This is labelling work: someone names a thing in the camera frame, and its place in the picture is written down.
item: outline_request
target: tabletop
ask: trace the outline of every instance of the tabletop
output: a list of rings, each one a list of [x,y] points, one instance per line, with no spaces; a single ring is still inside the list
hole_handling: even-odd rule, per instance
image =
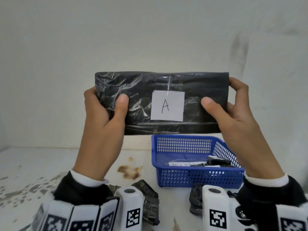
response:
[[[0,230],[19,231],[29,225],[44,195],[54,190],[73,167],[77,153],[78,149],[58,148],[10,148],[1,152]],[[121,166],[127,169],[125,176],[117,172]],[[160,224],[143,222],[142,230],[203,230],[202,217],[189,212],[191,189],[159,187],[150,151],[122,150],[106,179],[122,187],[144,179],[158,193]]]

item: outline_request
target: blue basket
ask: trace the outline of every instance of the blue basket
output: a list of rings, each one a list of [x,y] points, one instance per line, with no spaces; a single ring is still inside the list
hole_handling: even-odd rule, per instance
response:
[[[176,159],[206,161],[209,155],[231,160],[231,167],[169,166]],[[244,169],[224,141],[213,136],[152,135],[152,165],[160,187],[193,187],[196,183],[240,188]]]

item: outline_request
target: white device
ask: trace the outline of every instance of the white device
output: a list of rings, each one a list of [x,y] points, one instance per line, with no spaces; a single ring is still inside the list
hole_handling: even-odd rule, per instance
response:
[[[115,230],[141,231],[144,196],[134,186],[117,189],[115,196],[120,197],[115,221]]]
[[[204,231],[258,230],[246,219],[240,204],[218,186],[202,187]],[[308,231],[308,203],[300,207],[276,205],[279,231]]]

